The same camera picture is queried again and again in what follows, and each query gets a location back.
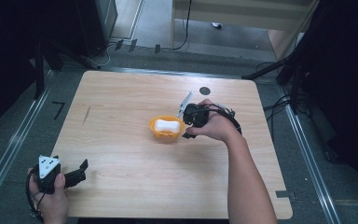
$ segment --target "black tape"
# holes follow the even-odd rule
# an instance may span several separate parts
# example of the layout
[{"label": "black tape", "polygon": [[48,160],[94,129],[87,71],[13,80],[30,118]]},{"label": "black tape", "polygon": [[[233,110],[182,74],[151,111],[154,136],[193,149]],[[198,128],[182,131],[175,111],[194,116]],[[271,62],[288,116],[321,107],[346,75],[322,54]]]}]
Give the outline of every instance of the black tape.
[{"label": "black tape", "polygon": [[116,44],[115,50],[121,49],[121,46],[123,45],[123,42],[124,42],[124,40],[118,41],[117,44]]},{"label": "black tape", "polygon": [[161,45],[156,45],[155,54],[159,53],[160,50],[161,50]]},{"label": "black tape", "polygon": [[60,107],[60,109],[58,110],[56,116],[54,117],[54,119],[57,119],[58,116],[61,114],[61,111],[62,111],[63,107],[65,106],[65,103],[53,101],[53,104],[55,104],[55,105],[61,105],[61,107]]},{"label": "black tape", "polygon": [[130,50],[129,50],[129,52],[133,52],[133,51],[135,50],[136,41],[138,41],[138,39],[134,39],[134,40],[131,41],[131,45],[130,45]]},{"label": "black tape", "polygon": [[289,192],[287,190],[276,190],[275,193],[277,194],[277,198],[288,198]]}]

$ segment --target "floor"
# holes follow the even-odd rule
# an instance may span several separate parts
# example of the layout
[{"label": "floor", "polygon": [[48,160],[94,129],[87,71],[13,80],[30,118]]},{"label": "floor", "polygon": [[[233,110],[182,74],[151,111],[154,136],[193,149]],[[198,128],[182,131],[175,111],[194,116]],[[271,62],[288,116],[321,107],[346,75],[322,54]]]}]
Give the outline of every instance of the floor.
[{"label": "floor", "polygon": [[[162,48],[169,47],[169,2],[144,1],[132,35],[112,39],[112,48],[108,53],[102,52],[92,60],[105,64],[102,66],[102,70],[105,71],[167,75],[174,72],[179,75],[224,78],[241,78],[242,75],[252,74],[255,70],[268,65],[265,62],[276,61],[266,30],[227,24],[223,24],[223,28],[217,30],[209,22],[196,21],[189,23],[188,39],[181,49],[163,49],[156,53],[156,45],[161,45]],[[186,22],[175,22],[174,45],[180,46],[184,41]],[[124,45],[117,48],[115,42],[121,39],[125,39]],[[135,39],[136,47],[131,50],[131,41]],[[27,167],[34,164],[34,158],[40,154],[51,153],[77,85],[86,71],[69,58],[64,59],[65,66],[62,71],[47,76],[48,87],[43,101],[33,101],[34,86],[31,86],[0,120],[0,159],[8,157],[7,154],[14,154],[8,163],[0,163],[0,166],[7,166],[0,174],[3,177],[0,183],[0,223],[38,223],[28,216],[23,196],[24,174]],[[277,74],[274,71],[255,81],[263,106],[273,105],[290,88],[290,85],[276,85],[274,78]],[[56,119],[54,118],[59,108],[52,102],[65,102],[61,114]],[[25,135],[13,134],[20,130],[21,122],[28,116],[29,109],[38,104],[40,108],[36,116],[32,122],[26,123],[29,130],[23,130]],[[294,132],[294,126],[298,124],[303,135]],[[346,164],[334,164],[326,160],[323,143],[315,131],[311,118],[303,114],[293,116],[290,110],[284,108],[281,113],[274,116],[273,135],[283,179],[294,210],[291,219],[279,222],[358,223],[358,174]],[[299,140],[304,139],[307,144],[299,144]],[[316,169],[309,167],[308,160],[315,160]],[[320,173],[321,179],[315,180],[315,171]],[[318,191],[320,186],[315,183],[326,186],[327,191],[323,191],[322,196],[327,197],[321,196]],[[328,211],[334,212],[335,214],[330,215],[337,219],[328,217],[329,214],[324,211],[323,199],[333,202],[334,207],[328,208]],[[70,218],[69,223],[77,223],[77,219]],[[185,222],[137,219],[133,222],[116,220],[115,223]]]},{"label": "floor", "polygon": [[117,20],[112,33],[114,38],[131,39],[142,10],[143,0],[117,0]]}]

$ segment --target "table surface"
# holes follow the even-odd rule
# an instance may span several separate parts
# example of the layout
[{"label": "table surface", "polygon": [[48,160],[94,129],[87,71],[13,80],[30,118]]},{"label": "table surface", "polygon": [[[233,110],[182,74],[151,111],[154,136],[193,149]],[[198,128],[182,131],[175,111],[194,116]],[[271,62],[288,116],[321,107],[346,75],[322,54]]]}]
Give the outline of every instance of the table surface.
[{"label": "table surface", "polygon": [[[202,95],[201,87],[211,90]],[[227,149],[205,136],[161,140],[155,116],[175,116],[189,91],[236,111],[278,219],[293,214],[256,85],[249,80],[86,72],[52,155],[62,171],[88,159],[67,190],[70,217],[227,218]]]}]

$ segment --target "cable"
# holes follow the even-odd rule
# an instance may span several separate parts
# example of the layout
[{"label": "cable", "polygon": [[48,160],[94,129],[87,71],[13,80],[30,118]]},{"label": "cable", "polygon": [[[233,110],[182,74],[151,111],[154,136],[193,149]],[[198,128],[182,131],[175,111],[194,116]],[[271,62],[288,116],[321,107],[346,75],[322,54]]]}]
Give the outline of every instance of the cable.
[{"label": "cable", "polygon": [[257,68],[258,68],[260,65],[265,64],[265,63],[274,63],[274,62],[263,62],[263,63],[260,63],[260,64],[258,64],[258,65],[255,67],[255,71],[258,72],[258,71],[257,71]]},{"label": "cable", "polygon": [[[281,98],[279,98],[274,105],[269,105],[269,106],[263,107],[263,109],[265,111],[271,110],[271,114],[266,118],[266,120],[269,121],[269,119],[270,119],[270,132],[271,132],[272,142],[275,141],[275,139],[274,139],[274,115],[280,113],[281,111],[283,111],[285,109],[285,107],[287,105],[290,105],[293,103],[292,99],[282,101],[283,98],[288,97],[288,96],[290,96],[290,94],[286,94],[286,95],[282,96]],[[306,97],[297,99],[295,102],[296,107],[298,107],[299,105],[304,105],[305,99],[306,99]]]},{"label": "cable", "polygon": [[94,63],[95,65],[97,65],[97,66],[105,66],[105,65],[107,65],[107,64],[110,63],[110,53],[109,53],[109,49],[112,48],[113,46],[115,46],[115,45],[111,45],[111,46],[109,46],[109,47],[106,49],[106,54],[107,54],[107,56],[108,56],[108,60],[107,60],[106,63],[96,63],[96,62],[94,62],[91,58],[87,58],[87,59],[88,59],[90,62],[92,62],[92,63]]},{"label": "cable", "polygon": [[45,197],[46,192],[44,192],[42,198],[40,199],[39,203],[37,204],[37,208],[34,208],[34,201],[32,199],[31,191],[30,191],[30,180],[33,173],[38,172],[39,165],[34,166],[34,168],[30,171],[30,173],[27,175],[27,179],[25,181],[25,195],[27,196],[28,204],[30,205],[30,210],[32,212],[32,216],[37,217],[39,221],[42,223],[44,222],[42,218],[42,214],[39,211],[39,204],[42,202],[42,199]]},{"label": "cable", "polygon": [[[216,106],[217,109],[213,109],[210,108],[210,106]],[[216,112],[218,114],[220,114],[221,116],[225,117],[226,119],[228,119],[229,121],[231,121],[231,123],[234,124],[235,128],[237,129],[237,131],[242,134],[242,130],[241,130],[241,125],[234,119],[235,117],[235,111],[233,111],[232,109],[229,110],[226,107],[222,107],[221,105],[216,105],[216,104],[207,104],[207,105],[203,105],[203,108],[201,109],[197,109],[195,111],[192,111],[191,113],[189,113],[189,116],[197,116],[199,114],[199,112],[205,112],[205,111],[213,111]]]},{"label": "cable", "polygon": [[193,1],[190,0],[190,3],[188,4],[188,12],[187,12],[187,21],[186,21],[186,38],[185,38],[185,41],[183,42],[183,44],[179,47],[179,48],[176,48],[176,49],[172,49],[172,50],[179,50],[182,48],[182,46],[186,43],[187,41],[187,37],[188,37],[188,20],[190,19],[190,10],[191,10],[191,3]]},{"label": "cable", "polygon": [[[184,31],[186,31],[185,20],[182,20],[182,28],[183,28]],[[190,48],[190,43],[187,42],[187,48],[184,49],[184,50],[188,50],[189,48]]]}]

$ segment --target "black cable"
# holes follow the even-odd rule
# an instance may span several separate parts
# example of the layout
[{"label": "black cable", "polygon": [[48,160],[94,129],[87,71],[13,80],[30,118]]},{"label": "black cable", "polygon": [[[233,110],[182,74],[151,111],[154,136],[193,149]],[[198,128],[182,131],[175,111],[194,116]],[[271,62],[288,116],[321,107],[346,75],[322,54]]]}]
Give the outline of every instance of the black cable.
[{"label": "black cable", "polygon": [[34,208],[34,201],[32,199],[31,191],[30,191],[30,180],[32,177],[32,174],[37,173],[39,171],[39,165],[34,166],[34,168],[30,171],[30,173],[27,175],[27,179],[25,181],[25,195],[27,196],[28,204],[30,205],[30,210],[32,212],[32,216],[37,217],[39,221],[42,223],[44,222],[42,218],[42,214],[39,211],[39,204],[42,202],[43,197],[45,194],[43,194],[42,198],[40,199],[39,203],[37,204],[37,208]]},{"label": "black cable", "polygon": [[288,67],[288,68],[293,69],[292,66],[289,66],[289,65],[286,64],[286,62],[290,62],[290,61],[292,60],[292,57],[293,57],[293,55],[290,54],[289,56],[287,56],[287,57],[285,57],[285,58],[282,58],[281,60],[277,61],[276,63],[272,63],[271,65],[269,65],[269,66],[263,68],[263,69],[260,70],[260,71],[257,71],[257,72],[255,72],[255,73],[253,73],[253,74],[251,74],[251,75],[248,75],[248,76],[241,76],[241,78],[242,78],[242,79],[247,79],[247,80],[253,80],[253,79],[256,79],[256,78],[258,78],[258,77],[262,77],[262,76],[264,76],[265,74],[267,74],[267,73],[269,73],[269,72],[272,72],[273,70],[282,67],[283,65],[284,65],[285,67]]},{"label": "black cable", "polygon": [[[210,106],[214,105],[216,106],[218,109],[211,109]],[[213,111],[216,112],[220,115],[222,115],[223,117],[225,117],[226,119],[228,119],[229,121],[231,121],[231,123],[234,124],[235,128],[237,129],[237,131],[242,134],[242,130],[241,130],[241,125],[234,119],[235,116],[235,112],[233,110],[229,110],[228,108],[224,108],[220,105],[215,105],[215,104],[211,104],[211,105],[204,105],[205,108],[196,110],[194,112],[191,113],[191,115],[195,115],[199,112],[204,112],[204,111]]]},{"label": "black cable", "polygon": [[274,62],[263,62],[263,63],[260,63],[260,64],[258,64],[258,65],[255,67],[255,71],[258,72],[258,71],[257,71],[257,68],[258,68],[260,65],[265,64],[265,63],[274,63]]},{"label": "black cable", "polygon": [[185,41],[183,42],[183,44],[179,47],[179,48],[176,48],[176,49],[172,49],[172,50],[178,50],[178,49],[181,49],[182,46],[186,43],[187,41],[187,37],[188,37],[188,20],[190,19],[190,10],[191,10],[191,3],[193,1],[190,0],[190,3],[188,4],[188,12],[187,12],[187,22],[186,22],[186,38],[185,38]]},{"label": "black cable", "polygon": [[[284,100],[282,101],[283,98],[285,97],[288,97],[290,96],[290,94],[286,94],[284,96],[282,96],[281,98],[279,98],[274,105],[269,105],[269,106],[265,106],[263,107],[263,109],[265,111],[267,110],[270,110],[271,109],[271,114],[266,118],[266,121],[269,121],[270,119],[270,133],[271,133],[271,139],[272,139],[272,142],[274,142],[274,115],[280,113],[281,111],[283,111],[287,105],[290,105],[293,100],[292,99],[288,99],[288,100]],[[305,98],[301,98],[301,99],[297,99],[296,100],[296,106],[299,106],[299,105],[305,105],[306,104],[306,101],[305,101]]]}]

